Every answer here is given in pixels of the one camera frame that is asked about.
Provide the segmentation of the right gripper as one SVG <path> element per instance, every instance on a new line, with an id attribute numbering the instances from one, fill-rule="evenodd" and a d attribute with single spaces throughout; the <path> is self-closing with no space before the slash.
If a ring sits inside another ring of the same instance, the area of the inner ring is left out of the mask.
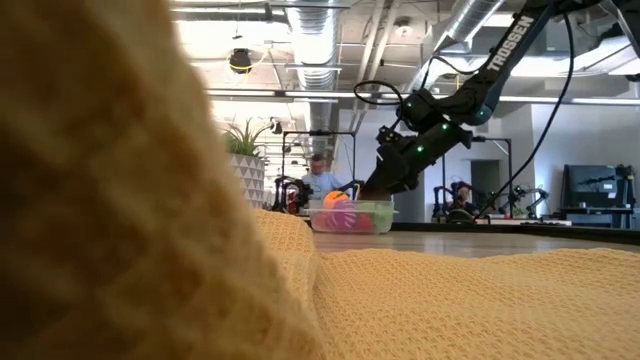
<path id="1" fill-rule="evenodd" d="M 383 126 L 376 140 L 372 184 L 360 190 L 363 201 L 391 201 L 394 193 L 414 190 L 419 175 L 458 144 L 471 147 L 473 133 L 451 122 L 437 123 L 424 133 L 404 136 Z"/>

